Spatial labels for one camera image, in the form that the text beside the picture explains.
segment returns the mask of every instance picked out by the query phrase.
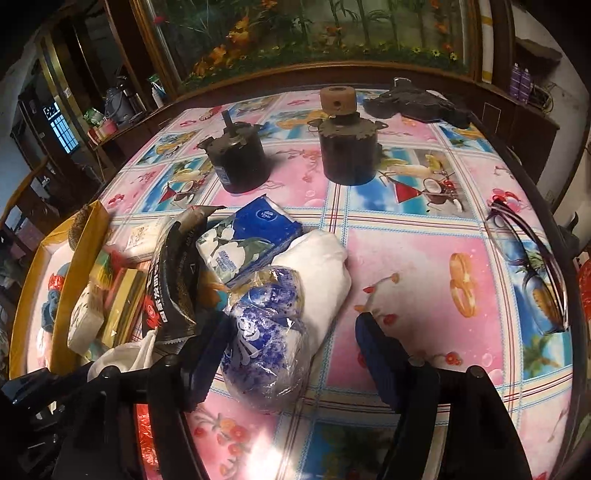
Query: table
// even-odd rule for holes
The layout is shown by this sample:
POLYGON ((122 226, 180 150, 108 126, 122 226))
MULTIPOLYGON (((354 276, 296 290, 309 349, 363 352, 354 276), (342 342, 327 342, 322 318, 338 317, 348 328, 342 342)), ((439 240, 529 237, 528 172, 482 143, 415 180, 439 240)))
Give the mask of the table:
MULTIPOLYGON (((358 90, 358 103, 378 93, 358 90)), ((214 214, 222 218, 267 194, 306 228, 340 238, 353 284, 291 411, 251 411, 216 375, 206 401, 187 415, 210 477, 375 478, 398 417, 379 400, 355 341, 355 319, 367 310, 412 355, 462 371, 481 365, 510 412, 534 478, 549 477, 569 408, 571 337, 537 333, 521 287, 524 273, 487 236, 483 219, 497 195, 545 239, 523 189, 483 135, 474 126, 459 130, 397 115, 379 131, 384 159, 376 178, 346 187, 323 175, 317 133, 308 129, 309 120, 322 116, 317 90, 224 108, 235 121, 264 125, 262 142, 275 162, 269 180, 241 195, 223 190, 197 146, 220 135, 222 108, 186 110, 103 193, 113 216, 107 243, 123 246, 133 226, 188 205, 226 205, 214 214), (444 203, 429 196, 438 184, 447 185, 444 203), (475 304, 450 288, 458 262, 475 304)), ((534 249, 531 242, 526 247, 534 249)), ((449 406, 440 405, 425 479, 437 475, 448 415, 449 406)), ((145 466, 149 478, 160 477, 150 462, 145 466)))

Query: purple bottle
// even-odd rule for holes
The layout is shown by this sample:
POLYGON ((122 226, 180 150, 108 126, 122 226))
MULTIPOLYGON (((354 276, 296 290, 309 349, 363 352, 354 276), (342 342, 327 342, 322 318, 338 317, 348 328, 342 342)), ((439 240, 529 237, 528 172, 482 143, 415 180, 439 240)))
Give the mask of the purple bottle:
POLYGON ((530 99, 531 92, 531 75, 528 69, 525 69, 523 75, 521 75, 521 83, 519 85, 519 101, 527 103, 530 99))
POLYGON ((519 87, 521 86, 521 69, 516 63, 511 69, 511 82, 509 84, 509 94, 514 99, 519 99, 519 87))

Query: white plastic bag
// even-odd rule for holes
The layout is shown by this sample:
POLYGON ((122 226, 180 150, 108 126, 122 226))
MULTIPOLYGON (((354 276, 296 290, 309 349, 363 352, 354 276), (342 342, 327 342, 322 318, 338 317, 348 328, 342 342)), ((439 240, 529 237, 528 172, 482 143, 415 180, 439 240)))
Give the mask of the white plastic bag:
POLYGON ((104 367, 114 365, 123 372, 150 368, 156 330, 150 330, 140 342, 124 343, 105 352, 88 370, 88 381, 99 376, 104 367))
POLYGON ((289 249, 271 263, 298 272, 304 294, 302 320, 312 356, 322 345, 351 288, 346 259, 347 250, 333 233, 312 230, 293 240, 289 249))

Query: blue tissue package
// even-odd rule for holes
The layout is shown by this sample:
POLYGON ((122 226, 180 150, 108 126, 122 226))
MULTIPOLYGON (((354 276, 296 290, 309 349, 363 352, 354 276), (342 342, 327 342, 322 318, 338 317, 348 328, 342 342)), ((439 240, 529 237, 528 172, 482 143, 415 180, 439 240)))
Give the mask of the blue tissue package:
POLYGON ((263 195, 205 232, 197 249, 220 283, 233 288, 301 234, 301 223, 263 195))

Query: black snack bag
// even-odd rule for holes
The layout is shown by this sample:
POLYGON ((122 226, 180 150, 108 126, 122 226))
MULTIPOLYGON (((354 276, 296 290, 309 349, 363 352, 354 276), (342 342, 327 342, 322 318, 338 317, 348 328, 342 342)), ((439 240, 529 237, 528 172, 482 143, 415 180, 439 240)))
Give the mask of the black snack bag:
POLYGON ((220 208, 189 207, 160 235, 148 270, 144 336, 158 328, 157 342, 179 342, 203 328, 207 312, 192 300, 203 262, 196 242, 206 230, 207 217, 220 208))

